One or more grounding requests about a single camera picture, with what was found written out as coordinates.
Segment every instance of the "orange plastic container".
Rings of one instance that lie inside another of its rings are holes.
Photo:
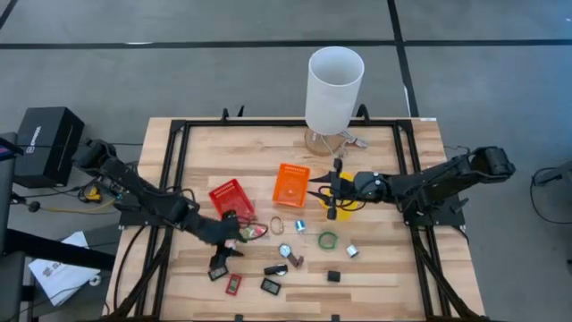
[[[254,207],[248,200],[247,194],[236,179],[232,179],[222,186],[210,191],[208,196],[213,201],[218,213],[223,214],[228,210],[236,211],[237,216],[250,219],[254,217]]]
[[[280,164],[272,200],[276,203],[304,207],[310,168],[301,165]]]

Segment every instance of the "black metal frame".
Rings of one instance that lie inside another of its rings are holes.
[[[239,116],[242,115],[243,110],[244,110],[244,108],[240,109]],[[350,121],[350,124],[349,124],[350,127],[386,126],[386,127],[391,128],[392,133],[393,133],[393,137],[394,137],[394,141],[395,141],[395,148],[396,148],[396,152],[397,152],[398,164],[399,164],[401,174],[407,174],[408,173],[403,142],[401,141],[401,135],[400,135],[401,132],[404,131],[407,134],[409,151],[410,151],[411,159],[412,159],[412,163],[413,163],[413,170],[414,170],[414,172],[421,171],[421,165],[419,162],[419,156],[417,154],[416,141],[415,141],[415,136],[414,136],[413,126],[412,126],[411,120],[408,120],[408,119],[372,120],[369,118],[369,113],[367,112],[367,109],[364,105],[359,107],[359,109],[357,111],[357,116],[358,117],[363,116],[363,119],[359,119],[359,120],[353,119],[352,121]],[[165,189],[165,187],[167,186],[167,179],[168,179],[169,173],[171,171],[172,159],[174,158],[173,151],[174,151],[175,138],[176,138],[179,131],[182,131],[182,140],[181,140],[181,147],[180,147],[180,152],[179,152],[178,161],[177,161],[177,165],[176,165],[175,176],[174,176],[175,177],[174,178],[174,189],[175,190],[180,190],[182,188],[181,182],[182,182],[182,177],[183,177],[183,173],[184,173],[186,151],[187,151],[187,146],[189,145],[190,130],[192,127],[203,127],[203,126],[206,126],[206,127],[210,127],[210,126],[292,126],[292,127],[295,126],[295,127],[306,127],[307,126],[306,122],[303,119],[298,119],[298,120],[292,120],[292,119],[290,119],[290,120],[288,120],[288,119],[286,119],[286,120],[284,120],[284,119],[244,120],[244,119],[240,119],[238,117],[238,118],[234,118],[234,119],[230,120],[230,119],[228,119],[228,117],[229,117],[228,110],[224,109],[223,110],[223,116],[220,120],[190,120],[190,121],[174,120],[174,121],[172,121],[170,132],[169,132],[169,139],[167,141],[167,150],[166,150],[165,156],[164,156],[163,170],[162,170],[162,174],[161,174],[161,182],[160,182],[160,188],[161,189]],[[169,246],[168,246],[169,250],[168,251],[170,251],[171,238],[172,238],[172,228],[166,227],[165,229],[166,229],[166,231],[165,231],[164,238],[169,243]],[[414,249],[423,248],[423,250],[424,250],[425,246],[422,243],[421,234],[420,234],[420,231],[418,229],[418,226],[410,225],[409,230],[411,233],[411,239],[412,239]],[[149,244],[147,246],[147,254],[146,254],[146,258],[145,258],[146,266],[144,267],[144,270],[148,268],[147,264],[151,263],[151,261],[153,260],[153,254],[155,253],[155,247],[156,247],[156,242],[157,242],[157,240],[156,240],[157,239],[157,233],[158,233],[158,226],[153,226],[151,228],[151,234],[149,236]],[[417,274],[419,276],[419,286],[421,289],[421,297],[423,300],[425,317],[426,318],[433,318],[433,317],[435,317],[435,315],[433,313],[433,304],[432,304],[432,299],[431,299],[431,294],[430,294],[430,289],[429,289],[429,282],[427,279],[427,274],[425,272],[425,267],[432,265],[431,267],[428,267],[429,270],[432,272],[432,274],[438,274],[438,275],[442,275],[442,268],[441,268],[441,261],[439,258],[439,250],[437,248],[437,241],[435,238],[435,233],[434,233],[433,228],[431,226],[427,226],[425,228],[425,234],[426,234],[426,238],[428,241],[427,244],[429,247],[428,253],[430,254],[431,257],[429,259],[422,258],[422,256],[416,251],[415,252],[416,269],[417,269]],[[152,315],[156,316],[156,317],[160,316],[160,312],[161,312],[161,308],[162,308],[168,262],[169,262],[168,257],[166,257],[166,259],[164,260],[164,262],[162,263],[162,265],[159,268],[159,274],[158,274],[158,279],[157,279],[157,284],[156,284],[156,296],[154,298],[153,312],[152,312]],[[451,317],[450,305],[449,305],[447,294],[451,294],[452,289],[450,288],[450,285],[446,282],[446,280],[444,280],[444,282],[443,282],[443,281],[439,281],[439,279],[436,279],[436,282],[439,286],[438,292],[439,292],[439,300],[440,300],[440,304],[441,304],[442,316],[443,317]],[[144,307],[145,307],[145,293],[142,294],[142,296],[139,298],[139,300],[136,304],[136,310],[135,310],[136,316],[142,316],[143,315]]]

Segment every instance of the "wooden table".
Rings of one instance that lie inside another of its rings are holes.
[[[155,185],[159,183],[171,120],[152,118],[147,128],[139,173]],[[422,168],[445,161],[437,122],[413,119],[412,123]],[[182,186],[194,190],[201,215],[218,217],[208,192],[236,178],[252,200],[260,221],[268,223],[272,216],[280,216],[285,233],[279,236],[269,233],[269,239],[239,245],[238,250],[246,257],[230,258],[227,263],[231,273],[243,276],[238,295],[233,297],[224,292],[228,277],[213,283],[206,275],[215,249],[189,233],[175,232],[161,319],[234,320],[235,314],[243,314],[246,320],[330,320],[332,314],[340,314],[342,320],[424,318],[411,236],[395,206],[368,204],[348,222],[332,222],[326,220],[325,211],[311,196],[307,197],[304,208],[272,202],[280,163],[309,166],[311,177],[332,170],[332,157],[317,157],[306,150],[304,130],[300,127],[192,128]],[[351,132],[367,140],[369,148],[349,148],[344,158],[345,171],[398,173],[390,129],[360,127],[351,128]],[[404,133],[402,137],[408,155]],[[408,171],[412,173],[410,157],[406,159]],[[308,188],[315,191],[316,184],[310,183]],[[307,223],[307,233],[303,236],[294,229],[294,221],[300,218]],[[318,247],[317,235],[324,230],[340,236],[336,250],[324,251]],[[110,306],[119,262],[136,231],[136,227],[131,227],[122,232],[106,299]],[[148,231],[147,228],[140,235],[128,256],[119,285],[119,302],[139,279]],[[444,274],[467,305],[483,314],[467,241],[450,227],[436,227],[435,231]],[[287,263],[277,251],[283,242],[306,261],[302,268],[290,267],[287,275],[272,278],[282,284],[280,294],[273,296],[261,291],[260,284],[264,267]],[[350,243],[360,250],[356,258],[350,259],[345,252]],[[326,281],[325,272],[330,269],[341,271],[340,283]],[[438,314],[436,285],[431,277],[429,280],[434,310]],[[155,284],[154,279],[147,292],[147,314],[151,312]]]

